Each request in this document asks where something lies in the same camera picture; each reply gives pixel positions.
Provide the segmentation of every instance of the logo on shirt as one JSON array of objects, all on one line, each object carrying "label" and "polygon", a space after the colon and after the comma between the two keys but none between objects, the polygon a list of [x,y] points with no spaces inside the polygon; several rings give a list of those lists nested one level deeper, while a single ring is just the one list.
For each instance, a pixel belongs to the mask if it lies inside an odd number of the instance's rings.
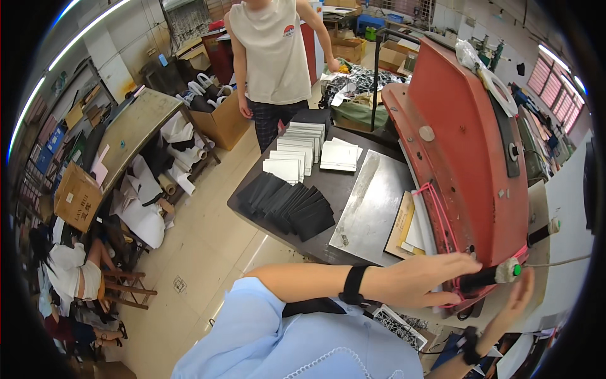
[{"label": "logo on shirt", "polygon": [[284,34],[282,35],[282,37],[290,37],[294,33],[295,33],[295,26],[289,25],[284,29]]}]

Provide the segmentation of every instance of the machine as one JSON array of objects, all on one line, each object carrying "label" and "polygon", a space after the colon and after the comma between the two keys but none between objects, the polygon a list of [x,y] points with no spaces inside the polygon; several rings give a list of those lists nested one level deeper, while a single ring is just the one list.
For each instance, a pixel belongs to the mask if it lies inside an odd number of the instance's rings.
[{"label": "machine", "polygon": [[[483,82],[458,62],[452,46],[428,36],[379,30],[377,56],[385,34],[421,45],[411,83],[388,84],[381,97],[422,191],[438,253],[472,254],[491,272],[512,257],[523,263],[527,176],[513,117],[517,109],[513,104],[512,114],[507,88],[495,76],[482,74]],[[480,276],[477,286],[470,280],[462,286],[459,278],[442,285],[462,298],[443,308],[444,318],[494,289],[494,284],[486,285],[494,281],[485,280],[484,270]]]}]

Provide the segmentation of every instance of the person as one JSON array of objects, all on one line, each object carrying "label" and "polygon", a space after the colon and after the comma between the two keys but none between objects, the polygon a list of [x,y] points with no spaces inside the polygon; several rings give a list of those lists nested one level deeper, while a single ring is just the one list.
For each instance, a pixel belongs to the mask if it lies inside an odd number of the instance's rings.
[{"label": "person", "polygon": [[[389,267],[366,268],[359,282],[364,299],[399,307],[460,302],[441,283],[482,265],[469,254],[416,255]],[[351,266],[269,264],[234,282],[210,333],[175,365],[180,378],[421,378],[418,353],[360,307],[334,298],[342,314],[314,312],[282,318],[285,305],[345,292]],[[534,288],[524,269],[503,309],[478,339],[484,357],[520,316]],[[431,371],[431,379],[463,378],[472,368],[463,354]]]},{"label": "person", "polygon": [[70,315],[74,298],[86,301],[97,299],[101,285],[101,262],[110,270],[117,271],[107,249],[99,238],[91,244],[88,256],[84,245],[72,237],[73,248],[52,245],[38,229],[29,233],[34,260],[43,264],[48,279],[61,298],[59,307],[62,316]]},{"label": "person", "polygon": [[[328,31],[307,0],[242,1],[225,14],[240,112],[255,121],[261,153],[277,137],[279,120],[286,125],[298,110],[309,108],[301,20],[316,32],[328,69],[339,70]],[[250,103],[244,94],[247,80]]]},{"label": "person", "polygon": [[96,347],[106,346],[106,341],[112,340],[116,341],[117,346],[122,347],[120,337],[128,340],[126,327],[121,321],[117,331],[97,329],[89,324],[72,321],[61,316],[50,295],[48,295],[48,301],[50,302],[51,314],[44,319],[44,327],[48,334],[56,340],[87,345],[95,342]]}]

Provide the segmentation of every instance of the ceiling light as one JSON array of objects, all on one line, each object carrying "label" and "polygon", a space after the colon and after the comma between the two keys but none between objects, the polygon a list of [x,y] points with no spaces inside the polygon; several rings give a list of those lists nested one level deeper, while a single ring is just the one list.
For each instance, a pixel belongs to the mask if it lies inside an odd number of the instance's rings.
[{"label": "ceiling light", "polygon": [[21,127],[21,123],[23,122],[23,118],[25,117],[27,110],[30,108],[30,105],[32,104],[32,101],[34,100],[34,97],[36,97],[36,94],[38,93],[38,90],[40,89],[42,82],[44,82],[44,78],[45,78],[44,76],[42,78],[40,78],[40,81],[34,88],[34,91],[32,91],[32,94],[30,95],[29,99],[27,99],[27,102],[25,103],[25,107],[23,107],[23,110],[21,111],[21,114],[19,115],[19,119],[17,120],[17,125],[15,125],[15,130],[13,131],[13,136],[10,139],[10,145],[8,146],[8,155],[6,157],[7,163],[8,163],[8,159],[10,158],[10,152],[13,149],[13,144],[15,143],[15,138],[17,137],[17,133],[19,132],[19,128]]},{"label": "ceiling light", "polygon": [[63,12],[61,12],[61,14],[59,15],[59,17],[57,17],[57,20],[55,21],[55,24],[63,17],[65,16],[65,14],[67,12],[69,12],[70,9],[72,9],[74,7],[74,5],[76,5],[80,0],[72,0],[71,3],[67,4],[66,8],[63,9]]},{"label": "ceiling light", "polygon": [[587,90],[585,89],[585,86],[583,86],[583,82],[579,79],[578,76],[574,76],[574,81],[576,81],[576,84],[579,85],[579,87],[583,90],[583,92],[585,92],[585,94],[587,94]]},{"label": "ceiling light", "polygon": [[541,49],[551,59],[553,59],[554,61],[556,61],[560,66],[562,66],[562,68],[564,68],[564,70],[566,70],[567,72],[570,72],[570,69],[568,68],[568,66],[566,65],[566,63],[562,62],[562,60],[560,58],[558,58],[554,53],[552,53],[551,51],[549,51],[545,46],[539,45],[539,49]]},{"label": "ceiling light", "polygon": [[86,28],[82,29],[82,31],[80,33],[78,33],[78,35],[75,36],[74,39],[72,39],[70,41],[70,43],[67,44],[67,46],[65,46],[65,48],[63,49],[63,51],[61,53],[59,53],[59,55],[57,56],[57,58],[55,58],[55,60],[48,67],[48,70],[51,71],[55,67],[55,65],[59,62],[59,60],[61,58],[63,58],[63,56],[65,55],[65,53],[67,53],[67,51],[72,46],[74,46],[74,44],[76,42],[78,42],[80,40],[80,38],[82,38],[82,36],[84,36],[86,34],[87,31],[89,31],[90,29],[92,29],[93,26],[95,26],[99,21],[103,20],[111,12],[113,12],[116,9],[120,8],[121,6],[123,6],[124,4],[126,4],[129,1],[130,0],[122,0],[121,2],[117,3],[113,7],[109,8],[108,10],[106,10],[101,16],[97,17],[93,22],[91,22],[88,26],[86,26]]},{"label": "ceiling light", "polygon": [[572,83],[568,81],[568,79],[566,78],[566,76],[560,75],[560,78],[562,78],[562,80],[566,83],[566,85],[568,85],[568,88],[570,88],[574,92],[574,94],[579,98],[579,100],[581,100],[581,102],[583,104],[585,104],[585,100],[583,100],[583,98],[579,95],[579,92],[572,85]]}]

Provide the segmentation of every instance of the black wrist strap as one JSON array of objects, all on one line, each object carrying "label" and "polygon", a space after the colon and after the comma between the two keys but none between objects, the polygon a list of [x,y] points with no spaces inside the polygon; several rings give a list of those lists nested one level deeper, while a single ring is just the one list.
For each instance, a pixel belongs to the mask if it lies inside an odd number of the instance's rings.
[{"label": "black wrist strap", "polygon": [[465,343],[463,344],[463,360],[470,366],[475,366],[480,363],[483,357],[481,357],[476,351],[476,345],[478,344],[478,335],[476,334],[477,329],[473,326],[468,326],[463,331],[463,337]]},{"label": "black wrist strap", "polygon": [[362,283],[364,271],[366,271],[366,268],[368,266],[369,265],[353,266],[349,270],[349,274],[347,274],[347,279],[345,279],[345,285],[343,286],[343,292],[339,294],[339,299],[351,305],[362,304],[362,302],[364,301],[364,297],[359,293],[360,284]]}]

